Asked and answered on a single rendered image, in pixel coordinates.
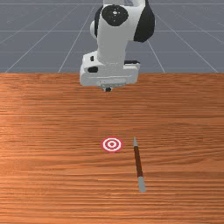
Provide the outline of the brown and grey pen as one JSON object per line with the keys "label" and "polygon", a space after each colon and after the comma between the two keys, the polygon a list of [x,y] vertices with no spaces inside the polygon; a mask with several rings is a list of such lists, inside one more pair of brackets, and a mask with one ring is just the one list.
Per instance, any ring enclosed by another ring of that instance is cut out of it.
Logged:
{"label": "brown and grey pen", "polygon": [[140,152],[139,152],[136,137],[134,137],[134,139],[133,139],[133,146],[134,146],[135,161],[136,161],[136,174],[137,174],[137,179],[138,179],[138,189],[139,189],[140,193],[145,193],[146,187],[145,187],[145,183],[144,183],[144,175],[143,175]]}

